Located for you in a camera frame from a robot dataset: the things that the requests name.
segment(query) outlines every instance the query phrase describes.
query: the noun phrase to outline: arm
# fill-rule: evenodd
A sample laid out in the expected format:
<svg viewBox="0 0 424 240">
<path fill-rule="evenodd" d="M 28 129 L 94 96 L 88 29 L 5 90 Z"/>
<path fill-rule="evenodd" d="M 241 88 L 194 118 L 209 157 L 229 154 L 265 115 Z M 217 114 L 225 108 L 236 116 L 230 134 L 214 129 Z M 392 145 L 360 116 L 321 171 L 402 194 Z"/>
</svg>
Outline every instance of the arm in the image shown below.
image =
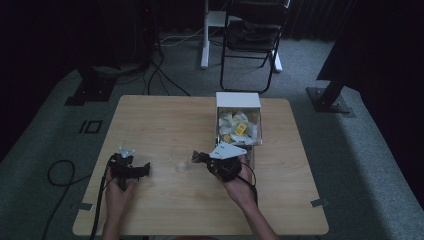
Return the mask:
<svg viewBox="0 0 424 240">
<path fill-rule="evenodd" d="M 120 235 L 122 219 L 129 208 L 137 183 L 131 181 L 123 192 L 118 184 L 112 180 L 110 170 L 107 173 L 106 182 L 109 183 L 106 188 L 107 216 L 103 226 L 102 239 L 117 240 Z"/>
<path fill-rule="evenodd" d="M 239 159 L 242 163 L 246 163 L 246 157 L 244 155 L 239 156 Z M 251 183 L 252 172 L 246 166 L 242 166 L 243 168 L 239 176 Z M 233 181 L 224 183 L 224 187 L 230 198 L 243 211 L 247 223 L 256 239 L 280 239 L 262 215 L 255 203 L 253 192 L 246 183 L 236 178 Z"/>
</svg>

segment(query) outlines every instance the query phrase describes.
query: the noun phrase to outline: black metal base plate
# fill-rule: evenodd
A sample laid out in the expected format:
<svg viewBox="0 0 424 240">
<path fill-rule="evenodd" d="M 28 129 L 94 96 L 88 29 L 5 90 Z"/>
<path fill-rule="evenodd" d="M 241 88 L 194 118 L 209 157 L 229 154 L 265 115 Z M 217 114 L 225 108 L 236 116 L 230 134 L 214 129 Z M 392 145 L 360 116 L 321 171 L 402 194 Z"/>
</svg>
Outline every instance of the black metal base plate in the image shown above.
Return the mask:
<svg viewBox="0 0 424 240">
<path fill-rule="evenodd" d="M 343 117 L 356 118 L 353 109 L 346 106 L 342 95 L 339 95 L 332 105 L 325 106 L 322 105 L 320 100 L 325 88 L 308 87 L 306 88 L 306 91 L 308 92 L 309 98 L 311 99 L 316 112 L 342 113 Z"/>
<path fill-rule="evenodd" d="M 68 97 L 65 106 L 83 106 L 85 102 L 107 102 L 112 94 L 117 79 L 103 79 L 102 84 L 96 92 L 87 92 L 83 82 L 80 83 L 74 96 Z"/>
</svg>

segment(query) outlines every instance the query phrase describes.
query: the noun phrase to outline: gray carpet floor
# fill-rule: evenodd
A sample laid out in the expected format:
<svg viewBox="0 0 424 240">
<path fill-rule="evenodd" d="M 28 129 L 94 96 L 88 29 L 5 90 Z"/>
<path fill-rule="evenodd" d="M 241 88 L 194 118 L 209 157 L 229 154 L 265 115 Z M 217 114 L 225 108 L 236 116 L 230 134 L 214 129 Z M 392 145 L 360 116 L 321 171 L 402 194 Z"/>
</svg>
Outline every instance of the gray carpet floor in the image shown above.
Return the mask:
<svg viewBox="0 0 424 240">
<path fill-rule="evenodd" d="M 288 99 L 291 103 L 318 192 L 329 202 L 324 211 L 330 230 L 320 238 L 424 239 L 423 209 L 359 93 L 346 87 L 342 91 L 342 97 L 354 111 L 354 118 L 314 111 L 305 88 L 328 85 L 327 81 L 316 81 L 316 77 L 332 45 L 331 42 L 282 40 L 279 55 L 283 71 L 274 74 L 270 90 L 261 95 L 262 98 Z M 161 69 L 192 96 L 214 96 L 221 91 L 220 48 L 211 44 L 209 67 L 203 70 L 200 69 L 199 41 L 163 47 L 165 58 Z M 156 52 L 153 58 L 159 64 Z M 245 80 L 243 86 L 260 87 L 265 81 L 266 69 L 251 67 L 252 60 L 243 61 L 248 67 L 233 71 L 228 68 L 226 76 L 238 84 Z M 108 68 L 99 69 L 113 72 Z M 90 174 L 119 98 L 147 94 L 146 86 L 153 71 L 151 66 L 144 74 L 120 78 L 108 102 L 88 102 L 79 107 L 64 106 L 81 81 L 79 74 L 73 71 L 57 84 L 0 165 L 1 240 L 42 238 L 47 220 L 65 191 L 63 187 L 49 184 L 49 166 L 57 160 L 69 159 L 75 164 L 75 179 Z M 167 91 L 170 95 L 184 95 L 164 76 L 155 75 L 150 94 L 167 95 Z M 103 124 L 99 133 L 80 133 L 84 121 L 100 120 Z M 71 167 L 66 164 L 56 166 L 51 172 L 52 179 L 61 183 L 67 182 L 70 175 Z M 72 226 L 87 185 L 85 180 L 69 188 L 51 222 L 47 239 L 86 239 L 75 236 Z M 282 238 L 297 239 L 297 236 Z"/>
</svg>

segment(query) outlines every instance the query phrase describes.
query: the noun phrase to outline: wooden tabletop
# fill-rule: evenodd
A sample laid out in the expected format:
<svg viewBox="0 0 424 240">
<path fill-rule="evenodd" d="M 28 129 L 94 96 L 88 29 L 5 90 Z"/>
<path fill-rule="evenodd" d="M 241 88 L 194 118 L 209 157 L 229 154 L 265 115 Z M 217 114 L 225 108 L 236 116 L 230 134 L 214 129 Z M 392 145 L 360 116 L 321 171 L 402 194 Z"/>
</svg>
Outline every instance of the wooden tabletop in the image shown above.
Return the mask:
<svg viewBox="0 0 424 240">
<path fill-rule="evenodd" d="M 279 235 L 320 235 L 328 231 L 290 104 L 261 98 L 263 145 L 255 147 L 259 208 Z M 90 235 L 106 162 L 119 146 L 135 149 L 134 165 L 151 163 L 140 179 L 123 235 L 251 235 L 241 210 L 204 164 L 177 172 L 171 149 L 209 153 L 215 146 L 214 97 L 123 96 L 115 111 L 73 231 Z M 102 203 L 97 234 L 102 233 Z"/>
</svg>

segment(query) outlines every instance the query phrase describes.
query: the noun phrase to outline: white box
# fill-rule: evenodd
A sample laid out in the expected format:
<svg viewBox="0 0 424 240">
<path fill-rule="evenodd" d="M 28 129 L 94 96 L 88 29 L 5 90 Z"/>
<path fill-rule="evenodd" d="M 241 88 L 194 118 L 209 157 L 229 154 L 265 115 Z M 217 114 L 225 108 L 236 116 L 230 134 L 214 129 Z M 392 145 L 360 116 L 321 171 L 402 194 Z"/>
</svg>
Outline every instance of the white box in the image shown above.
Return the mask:
<svg viewBox="0 0 424 240">
<path fill-rule="evenodd" d="M 262 145 L 261 102 L 257 93 L 216 93 L 216 139 L 236 146 Z"/>
</svg>

